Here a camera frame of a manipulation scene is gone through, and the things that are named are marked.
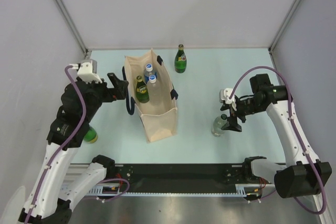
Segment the clear glass bottle green cap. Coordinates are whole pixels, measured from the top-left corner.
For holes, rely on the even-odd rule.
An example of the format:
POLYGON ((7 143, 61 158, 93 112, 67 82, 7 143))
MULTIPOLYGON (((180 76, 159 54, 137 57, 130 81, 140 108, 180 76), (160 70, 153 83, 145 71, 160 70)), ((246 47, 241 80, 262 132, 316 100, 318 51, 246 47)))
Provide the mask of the clear glass bottle green cap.
POLYGON ((213 125, 212 125, 212 130, 211 133, 215 137, 220 137, 221 135, 224 134, 224 129, 226 129, 229 125, 228 122, 228 116, 226 114, 221 114, 220 116, 216 117, 213 125))

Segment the blue label water bottle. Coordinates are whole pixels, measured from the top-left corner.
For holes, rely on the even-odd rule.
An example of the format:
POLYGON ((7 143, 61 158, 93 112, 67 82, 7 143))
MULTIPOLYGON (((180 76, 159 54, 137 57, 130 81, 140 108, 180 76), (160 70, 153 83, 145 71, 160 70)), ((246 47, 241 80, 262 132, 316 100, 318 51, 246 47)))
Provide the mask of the blue label water bottle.
POLYGON ((143 72, 143 75, 144 75, 144 82, 148 83, 149 76, 154 75, 157 78, 157 71, 151 63, 147 63, 145 65, 145 70, 143 72))

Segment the clear unlabelled plastic water bottle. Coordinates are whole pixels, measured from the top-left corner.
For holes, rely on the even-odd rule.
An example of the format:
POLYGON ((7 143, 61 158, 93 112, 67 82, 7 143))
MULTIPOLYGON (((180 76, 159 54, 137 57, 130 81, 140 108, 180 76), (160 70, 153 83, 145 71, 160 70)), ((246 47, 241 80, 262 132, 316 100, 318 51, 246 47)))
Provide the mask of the clear unlabelled plastic water bottle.
POLYGON ((150 102, 154 106, 159 106, 162 103, 162 90, 159 80, 154 75, 149 76, 147 88, 150 102))

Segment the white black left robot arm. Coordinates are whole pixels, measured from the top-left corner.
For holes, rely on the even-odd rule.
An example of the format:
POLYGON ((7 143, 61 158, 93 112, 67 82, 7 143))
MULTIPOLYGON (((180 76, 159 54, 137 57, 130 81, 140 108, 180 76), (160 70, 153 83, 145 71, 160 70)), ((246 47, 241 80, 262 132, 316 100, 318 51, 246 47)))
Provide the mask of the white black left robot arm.
POLYGON ((56 119, 50 125, 41 171, 30 196, 24 203, 18 221, 21 223, 68 223, 76 205, 95 185, 113 182, 116 188, 127 188, 127 180, 118 176, 115 161, 103 155, 94 157, 86 171, 62 191, 71 161, 90 132, 90 122, 103 103, 124 100, 129 83, 114 73, 104 81, 85 82, 82 77, 70 79, 61 96, 56 119))

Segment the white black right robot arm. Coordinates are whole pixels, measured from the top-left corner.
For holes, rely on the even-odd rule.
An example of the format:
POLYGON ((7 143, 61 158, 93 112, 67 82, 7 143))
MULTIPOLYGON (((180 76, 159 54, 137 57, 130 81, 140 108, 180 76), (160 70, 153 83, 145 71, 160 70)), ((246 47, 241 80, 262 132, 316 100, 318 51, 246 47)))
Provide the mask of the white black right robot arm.
POLYGON ((254 183, 262 177, 275 185, 281 198, 320 194, 332 168, 328 162, 322 162, 311 148, 287 88, 273 85, 267 74, 257 74, 249 81, 252 95, 245 99, 231 96, 231 88, 220 90, 221 110, 229 111, 228 125, 223 130, 241 132, 238 121, 245 122, 248 115, 266 112, 280 139, 285 166, 265 157, 247 158, 247 166, 242 169, 243 179, 254 183))

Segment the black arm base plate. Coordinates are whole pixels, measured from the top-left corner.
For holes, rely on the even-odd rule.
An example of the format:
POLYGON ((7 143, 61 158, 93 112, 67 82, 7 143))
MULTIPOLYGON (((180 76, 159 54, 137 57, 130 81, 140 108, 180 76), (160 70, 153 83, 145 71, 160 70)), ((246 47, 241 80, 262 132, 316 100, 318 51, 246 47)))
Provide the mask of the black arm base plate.
POLYGON ((218 192, 235 184, 271 184, 250 175, 243 164, 115 164, 108 168, 106 178, 123 178, 135 191, 177 188, 181 192, 218 192))

